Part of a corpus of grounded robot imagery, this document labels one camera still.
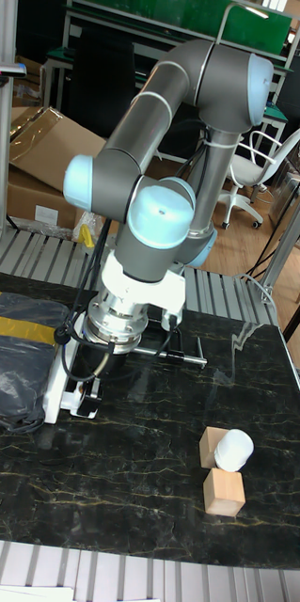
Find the white label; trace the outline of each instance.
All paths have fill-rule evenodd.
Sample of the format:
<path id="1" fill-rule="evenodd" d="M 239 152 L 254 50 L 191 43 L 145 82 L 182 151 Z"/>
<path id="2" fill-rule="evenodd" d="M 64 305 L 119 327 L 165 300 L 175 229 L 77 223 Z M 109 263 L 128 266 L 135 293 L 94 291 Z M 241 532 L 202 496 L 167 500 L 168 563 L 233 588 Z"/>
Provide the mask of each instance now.
<path id="1" fill-rule="evenodd" d="M 50 224 L 50 226 L 56 226 L 57 217 L 58 211 L 56 209 L 49 209 L 48 207 L 41 207 L 41 205 L 36 205 L 35 219 L 38 222 Z"/>

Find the workbench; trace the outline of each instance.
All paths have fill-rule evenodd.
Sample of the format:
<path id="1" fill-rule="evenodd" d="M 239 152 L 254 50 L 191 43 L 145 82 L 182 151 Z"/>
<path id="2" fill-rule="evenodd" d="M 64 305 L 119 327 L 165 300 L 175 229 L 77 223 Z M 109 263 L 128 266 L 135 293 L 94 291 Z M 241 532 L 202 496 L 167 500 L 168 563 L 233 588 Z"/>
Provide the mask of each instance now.
<path id="1" fill-rule="evenodd" d="M 74 290 L 3 277 L 0 289 L 71 303 Z M 300 392 L 279 329 L 186 311 L 184 351 L 105 383 L 95 420 L 61 412 L 33 436 L 0 429 L 0 539 L 175 562 L 300 568 Z M 130 356 L 124 370 L 141 362 Z M 198 441 L 238 427 L 255 451 L 236 518 L 204 513 Z"/>

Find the green panel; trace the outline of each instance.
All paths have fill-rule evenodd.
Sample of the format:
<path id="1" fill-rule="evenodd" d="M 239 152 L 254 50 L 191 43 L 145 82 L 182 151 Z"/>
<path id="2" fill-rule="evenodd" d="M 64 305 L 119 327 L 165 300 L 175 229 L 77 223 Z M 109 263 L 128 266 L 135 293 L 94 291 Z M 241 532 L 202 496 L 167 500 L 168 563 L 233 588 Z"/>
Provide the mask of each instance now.
<path id="1" fill-rule="evenodd" d="M 98 0 L 95 4 L 216 37 L 230 0 Z M 262 19 L 242 7 L 233 7 L 223 39 L 279 55 L 289 32 L 291 17 L 269 12 Z"/>

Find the white office chair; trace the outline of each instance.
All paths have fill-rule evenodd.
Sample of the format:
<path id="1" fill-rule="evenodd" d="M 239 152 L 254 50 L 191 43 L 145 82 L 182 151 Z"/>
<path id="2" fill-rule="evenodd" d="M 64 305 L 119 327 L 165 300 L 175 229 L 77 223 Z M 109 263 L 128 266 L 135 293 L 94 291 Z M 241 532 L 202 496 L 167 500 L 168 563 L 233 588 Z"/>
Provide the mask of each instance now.
<path id="1" fill-rule="evenodd" d="M 268 138 L 279 146 L 273 157 L 269 157 L 263 152 L 253 148 L 254 134 Z M 244 209 L 249 214 L 253 215 L 253 217 L 255 217 L 253 228 L 258 228 L 262 224 L 263 218 L 250 205 L 250 199 L 248 197 L 244 197 L 244 195 L 240 195 L 238 190 L 244 186 L 259 186 L 260 184 L 263 184 L 269 180 L 269 178 L 276 173 L 282 161 L 285 159 L 288 153 L 291 152 L 292 148 L 299 140 L 300 128 L 296 130 L 296 132 L 293 132 L 293 134 L 291 134 L 283 144 L 280 144 L 280 142 L 277 142 L 268 134 L 259 131 L 251 132 L 249 137 L 249 146 L 241 142 L 239 143 L 239 146 L 250 151 L 251 160 L 235 154 L 229 165 L 227 177 L 233 181 L 233 186 L 230 191 L 223 190 L 219 197 L 219 201 L 226 204 L 226 213 L 222 223 L 224 230 L 229 227 L 229 217 L 233 207 Z M 264 157 L 264 167 L 257 166 L 255 162 L 256 155 Z"/>

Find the metal grating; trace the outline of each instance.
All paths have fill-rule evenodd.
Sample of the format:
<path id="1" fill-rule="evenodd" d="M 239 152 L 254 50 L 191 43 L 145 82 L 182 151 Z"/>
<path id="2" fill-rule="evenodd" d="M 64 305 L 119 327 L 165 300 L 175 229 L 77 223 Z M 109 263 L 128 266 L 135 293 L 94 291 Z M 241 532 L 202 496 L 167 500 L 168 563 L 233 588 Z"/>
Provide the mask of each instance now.
<path id="1" fill-rule="evenodd" d="M 0 585 L 71 587 L 77 602 L 300 602 L 300 570 L 231 568 L 4 541 Z"/>
<path id="2" fill-rule="evenodd" d="M 0 243 L 0 272 L 12 276 L 77 287 L 87 261 L 81 245 L 42 234 L 8 229 Z M 262 303 L 254 283 L 191 267 L 185 268 L 184 275 L 187 309 L 277 325 L 275 310 Z"/>

